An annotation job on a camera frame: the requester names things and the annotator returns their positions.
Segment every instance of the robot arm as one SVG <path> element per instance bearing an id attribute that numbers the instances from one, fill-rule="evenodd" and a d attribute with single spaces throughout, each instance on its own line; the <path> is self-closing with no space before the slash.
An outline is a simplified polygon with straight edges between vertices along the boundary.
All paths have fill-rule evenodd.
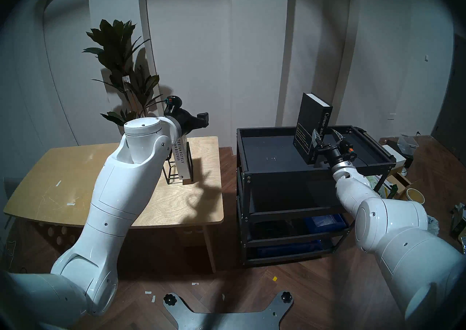
<path id="1" fill-rule="evenodd" d="M 424 207 L 382 199 L 350 161 L 324 151 L 340 203 L 355 219 L 356 245 L 374 254 L 406 323 L 419 327 L 464 271 L 465 257 L 427 230 Z"/>
<path id="2" fill-rule="evenodd" d="M 39 321 L 69 327 L 86 312 L 102 315 L 110 306 L 126 233 L 149 203 L 172 145 L 208 125 L 208 114 L 192 117 L 180 108 L 178 97 L 170 96 L 166 103 L 172 109 L 169 116 L 125 124 L 118 148 L 97 177 L 82 233 L 51 273 L 10 274 Z"/>

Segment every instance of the wooden table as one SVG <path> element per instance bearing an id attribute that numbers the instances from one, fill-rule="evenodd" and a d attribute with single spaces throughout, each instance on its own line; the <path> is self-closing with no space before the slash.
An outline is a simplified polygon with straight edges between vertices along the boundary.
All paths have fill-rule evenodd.
<path id="1" fill-rule="evenodd" d="M 162 172 L 149 204 L 131 228 L 179 227 L 184 246 L 205 242 L 215 272 L 208 225 L 223 222 L 218 138 L 188 141 L 193 182 L 171 180 L 167 184 Z M 110 143 L 50 149 L 19 184 L 4 212 L 40 223 L 84 226 L 94 183 L 117 147 L 118 143 Z"/>

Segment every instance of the dark door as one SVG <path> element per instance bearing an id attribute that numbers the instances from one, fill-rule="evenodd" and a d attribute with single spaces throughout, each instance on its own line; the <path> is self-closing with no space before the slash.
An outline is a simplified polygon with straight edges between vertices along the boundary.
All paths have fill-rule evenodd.
<path id="1" fill-rule="evenodd" d="M 455 34 L 453 65 L 432 137 L 466 166 L 466 39 Z"/>

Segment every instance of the black book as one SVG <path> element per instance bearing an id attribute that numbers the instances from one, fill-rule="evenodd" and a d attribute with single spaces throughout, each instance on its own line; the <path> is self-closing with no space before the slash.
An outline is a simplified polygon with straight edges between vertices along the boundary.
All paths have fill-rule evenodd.
<path id="1" fill-rule="evenodd" d="M 312 133 L 315 129 L 323 140 L 332 108 L 315 94 L 302 94 L 293 144 L 308 165 L 315 164 L 317 159 L 312 146 Z"/>

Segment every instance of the black tray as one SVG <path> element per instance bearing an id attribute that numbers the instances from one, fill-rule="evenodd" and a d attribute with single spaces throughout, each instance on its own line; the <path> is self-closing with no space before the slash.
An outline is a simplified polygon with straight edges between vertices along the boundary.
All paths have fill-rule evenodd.
<path id="1" fill-rule="evenodd" d="M 368 134 L 353 126 L 328 127 L 323 137 L 325 143 L 335 144 L 331 129 L 335 129 L 353 144 L 358 158 L 353 162 L 358 172 L 364 176 L 389 172 L 395 165 L 394 158 Z M 293 146 L 295 127 L 239 128 L 238 144 L 241 163 L 246 164 L 242 170 L 254 174 L 328 171 L 328 164 L 323 164 L 319 156 L 315 165 L 307 165 Z"/>

